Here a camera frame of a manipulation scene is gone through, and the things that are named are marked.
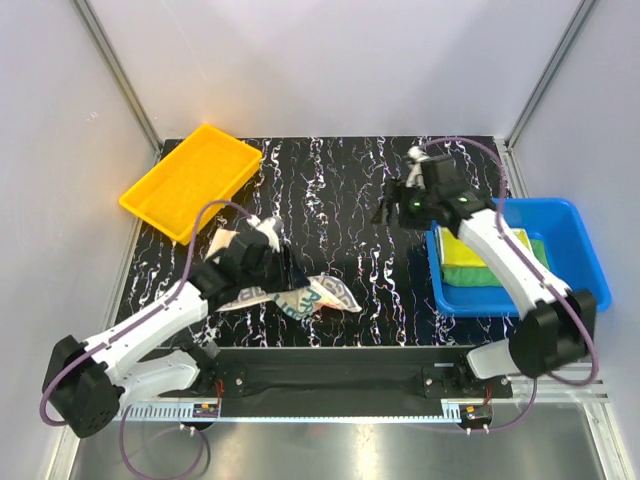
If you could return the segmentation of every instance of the metal floor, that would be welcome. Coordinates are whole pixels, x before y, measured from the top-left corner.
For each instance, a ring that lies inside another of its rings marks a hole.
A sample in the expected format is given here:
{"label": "metal floor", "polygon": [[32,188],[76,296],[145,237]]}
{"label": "metal floor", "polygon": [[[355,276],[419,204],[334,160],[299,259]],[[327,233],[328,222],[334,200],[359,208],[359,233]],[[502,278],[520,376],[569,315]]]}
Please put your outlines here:
{"label": "metal floor", "polygon": [[[497,405],[494,425],[513,418],[512,405]],[[127,424],[126,444],[140,449],[166,423]],[[80,444],[70,478],[130,479],[118,451],[119,423]],[[455,429],[449,425],[428,428]],[[415,425],[217,424],[206,430],[209,461],[201,479],[563,479],[605,478],[578,405],[537,404],[526,421],[507,432],[438,434]],[[133,456],[152,477],[172,477],[198,450],[184,432],[168,434]]]}

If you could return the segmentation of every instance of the white wall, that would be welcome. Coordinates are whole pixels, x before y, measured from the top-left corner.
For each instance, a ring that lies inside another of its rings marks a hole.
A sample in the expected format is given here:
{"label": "white wall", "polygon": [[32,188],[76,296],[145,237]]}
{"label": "white wall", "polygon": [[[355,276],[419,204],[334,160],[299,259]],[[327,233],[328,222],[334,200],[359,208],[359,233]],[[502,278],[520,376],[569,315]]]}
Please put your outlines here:
{"label": "white wall", "polygon": [[93,0],[161,137],[495,134],[579,0]]}
{"label": "white wall", "polygon": [[600,2],[516,146],[531,195],[576,203],[613,296],[597,346],[640,473],[640,2]]}
{"label": "white wall", "polygon": [[70,1],[3,1],[0,65],[0,476],[41,479],[51,349],[105,322],[133,225],[117,199],[152,155]]}

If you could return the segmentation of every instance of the yellow sponge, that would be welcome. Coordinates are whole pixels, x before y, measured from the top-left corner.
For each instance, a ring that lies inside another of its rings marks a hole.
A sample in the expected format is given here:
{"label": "yellow sponge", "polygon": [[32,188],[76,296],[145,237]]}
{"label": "yellow sponge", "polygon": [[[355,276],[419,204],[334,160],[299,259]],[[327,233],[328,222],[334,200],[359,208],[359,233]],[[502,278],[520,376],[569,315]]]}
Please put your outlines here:
{"label": "yellow sponge", "polygon": [[[531,250],[531,242],[527,232],[522,228],[511,231],[522,244]],[[440,265],[442,267],[486,267],[487,264],[473,250],[453,236],[448,228],[438,227],[436,236],[439,243]]]}

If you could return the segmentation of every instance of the green sponge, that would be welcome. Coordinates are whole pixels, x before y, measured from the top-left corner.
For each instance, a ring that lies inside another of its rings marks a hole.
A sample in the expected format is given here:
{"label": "green sponge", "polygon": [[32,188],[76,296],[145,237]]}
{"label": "green sponge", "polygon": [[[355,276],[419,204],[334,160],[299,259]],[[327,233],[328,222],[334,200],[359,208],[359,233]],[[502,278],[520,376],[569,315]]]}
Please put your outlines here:
{"label": "green sponge", "polygon": [[[538,261],[549,269],[542,240],[531,239],[531,250]],[[501,287],[488,267],[442,267],[442,281],[453,287]]]}

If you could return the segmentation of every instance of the cable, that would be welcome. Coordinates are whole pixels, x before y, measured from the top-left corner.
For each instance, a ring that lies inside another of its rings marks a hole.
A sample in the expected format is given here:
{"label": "cable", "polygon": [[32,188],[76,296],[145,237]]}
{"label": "cable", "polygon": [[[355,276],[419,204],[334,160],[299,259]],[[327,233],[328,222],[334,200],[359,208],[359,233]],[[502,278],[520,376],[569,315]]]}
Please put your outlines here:
{"label": "cable", "polygon": [[[504,164],[502,163],[501,158],[493,150],[483,145],[482,143],[472,140],[470,138],[464,138],[464,137],[436,138],[434,140],[430,140],[427,143],[421,145],[421,148],[426,152],[426,149],[430,146],[439,145],[447,142],[461,142],[461,143],[467,143],[469,145],[472,145],[482,150],[487,155],[489,155],[489,157],[496,163],[496,165],[498,165],[498,167],[500,168],[500,198],[498,200],[498,208],[496,210],[496,228],[498,229],[498,232],[500,232],[500,234],[503,235],[503,238],[506,241],[507,245],[509,245],[509,247],[518,256],[518,258],[522,260],[522,263],[524,263],[524,265],[538,280],[543,282],[544,276],[538,271],[535,265],[526,257],[526,255],[524,255],[520,251],[520,249],[518,248],[518,245],[516,245],[508,236],[504,235],[505,233],[504,225],[502,224],[500,219],[502,218],[502,214],[504,212],[504,205],[507,197],[507,172],[504,167]],[[571,317],[571,320],[576,325],[576,328],[578,329],[578,331],[580,332],[580,335],[584,339],[584,343],[587,346],[589,355],[591,355],[591,372],[589,373],[589,376],[586,379],[569,380],[566,378],[562,378],[553,372],[550,372],[549,376],[554,380],[560,383],[564,383],[566,385],[572,385],[576,387],[584,387],[587,385],[591,385],[597,378],[598,371],[600,370],[600,360],[598,359],[598,354],[596,353],[596,347],[593,343],[593,340],[591,339],[591,335],[589,335],[589,332],[587,331],[586,327],[582,323],[580,316],[576,313],[573,307],[569,305],[569,302],[567,302],[564,296],[562,296],[562,294],[558,292],[558,290],[556,290],[553,286],[547,285],[546,287],[549,290],[549,292],[551,292],[551,294],[554,296],[554,298],[558,301],[558,303],[562,305],[562,308],[566,310],[566,312],[569,314],[569,317]]]}
{"label": "cable", "polygon": [[216,386],[216,396],[218,397],[218,403],[216,408],[216,413],[208,414],[208,413],[199,413],[198,417],[210,417],[210,418],[220,418],[220,405],[222,405],[222,393],[224,392],[224,382],[222,379],[218,379],[215,383]]}
{"label": "cable", "polygon": [[417,424],[412,424],[411,426],[415,428],[419,428],[420,430],[426,430],[428,432],[433,432],[433,433],[454,433],[454,434],[464,433],[467,435],[477,435],[478,433],[486,434],[489,432],[504,432],[506,430],[511,430],[513,427],[522,423],[522,421],[526,418],[526,416],[529,415],[529,412],[531,412],[531,409],[533,408],[533,404],[536,401],[537,395],[538,395],[538,380],[534,378],[533,384],[532,384],[532,390],[531,390],[531,398],[529,399],[529,402],[527,402],[527,405],[524,407],[524,409],[513,420],[505,423],[504,425],[498,425],[497,427],[488,428],[487,430],[461,430],[460,428],[456,428],[454,430],[454,429],[438,428],[438,427],[431,427],[427,425],[417,425]]}
{"label": "cable", "polygon": [[[109,340],[108,340],[109,344],[121,339],[123,336],[125,336],[127,333],[129,333],[131,330],[133,330],[134,328],[137,328],[138,326],[142,325],[144,322],[148,321],[156,313],[158,313],[159,311],[163,310],[166,305],[169,305],[171,302],[173,302],[178,297],[178,295],[180,295],[180,292],[184,288],[184,286],[187,283],[187,280],[189,278],[189,272],[191,271],[191,262],[193,261],[193,255],[194,255],[194,251],[195,251],[196,236],[198,235],[198,228],[200,227],[200,222],[202,221],[202,217],[204,216],[206,211],[209,210],[209,208],[211,208],[214,205],[221,205],[221,204],[225,205],[225,206],[229,206],[229,207],[235,208],[236,210],[238,210],[241,214],[243,214],[247,218],[251,218],[253,216],[253,215],[251,215],[251,213],[249,213],[248,210],[246,210],[241,205],[238,205],[237,203],[231,202],[231,201],[228,201],[228,200],[213,200],[213,201],[207,203],[204,207],[202,207],[202,209],[198,213],[198,216],[196,217],[195,223],[193,224],[193,230],[191,231],[191,242],[189,243],[189,249],[187,250],[187,261],[186,261],[186,264],[185,264],[185,267],[184,267],[184,271],[182,272],[182,277],[180,278],[180,282],[178,283],[178,287],[176,288],[176,290],[169,296],[169,298],[167,298],[167,301],[164,302],[164,305],[156,306],[154,309],[152,309],[149,312],[147,312],[145,315],[140,317],[134,323],[132,323],[131,325],[129,325],[126,328],[123,328],[120,332],[116,333],[111,338],[109,338]],[[80,365],[81,363],[83,363],[86,360],[88,360],[89,358],[91,358],[93,355],[95,355],[99,351],[107,348],[107,346],[108,346],[108,344],[104,343],[104,342],[96,345],[91,350],[83,353],[78,358],[76,358],[73,362],[71,362],[69,365],[67,365],[65,368],[63,368],[60,371],[60,373],[58,373],[53,378],[53,380],[51,381],[49,386],[45,389],[44,393],[42,394],[42,399],[40,400],[40,409],[39,409],[40,410],[40,418],[42,419],[42,421],[44,423],[46,423],[47,425],[50,425],[52,427],[61,427],[61,426],[66,425],[66,422],[64,420],[54,420],[47,413],[47,403],[49,402],[49,399],[51,398],[51,395],[53,394],[54,390],[56,388],[58,388],[58,385],[60,384],[60,382],[73,369],[75,369],[78,365]]]}
{"label": "cable", "polygon": [[[135,476],[137,476],[138,478],[141,478],[142,480],[186,480],[189,475],[191,475],[193,473],[193,471],[198,467],[198,464],[200,463],[200,460],[202,459],[202,454],[204,453],[204,448],[205,445],[207,443],[207,437],[204,436],[204,433],[202,433],[200,430],[191,427],[190,428],[190,432],[191,432],[191,436],[193,436],[194,433],[198,434],[198,437],[200,438],[200,450],[198,451],[198,455],[196,455],[196,459],[193,461],[193,463],[191,464],[191,466],[182,474],[178,475],[177,477],[165,477],[165,478],[158,478],[158,477],[150,477],[148,475],[145,475],[144,473],[140,472],[139,470],[136,469],[136,467],[133,466],[133,464],[131,463],[129,457],[127,456],[127,452],[125,450],[125,446],[124,446],[124,424],[125,421],[127,419],[127,415],[129,414],[129,410],[131,410],[131,405],[129,405],[125,411],[124,414],[122,415],[122,420],[120,420],[120,430],[118,432],[118,443],[119,443],[119,447],[120,447],[120,456],[122,457],[122,461],[124,462],[125,466],[127,467],[127,469],[133,473]],[[185,428],[184,425],[180,425],[180,430],[183,430]]]}
{"label": "cable", "polygon": [[487,385],[487,397],[484,399],[484,402],[482,402],[483,407],[485,405],[489,405],[489,402],[491,401],[491,393],[491,385]]}
{"label": "cable", "polygon": [[[140,452],[142,452],[143,450],[145,450],[146,448],[148,448],[150,445],[153,445],[156,441],[158,441],[159,439],[161,439],[162,437],[167,436],[169,433],[173,433],[176,431],[176,427],[171,426],[171,427],[167,427],[164,430],[159,431],[158,433],[154,434],[151,438],[149,438],[148,440],[144,441],[144,444],[138,448],[137,450],[134,450],[133,452],[129,452],[127,453],[127,457],[129,457],[129,460],[131,460],[133,457],[135,457],[136,455],[138,455]],[[97,445],[96,445],[96,450],[98,450],[98,454],[100,455],[100,457],[102,458],[102,461],[104,464],[106,465],[120,465],[122,463],[124,463],[122,461],[122,456],[120,456],[120,458],[118,460],[113,460],[113,459],[108,459],[102,456],[102,454],[100,452],[102,452],[103,450],[105,450],[104,448],[102,448],[99,445],[99,441],[96,441]]]}

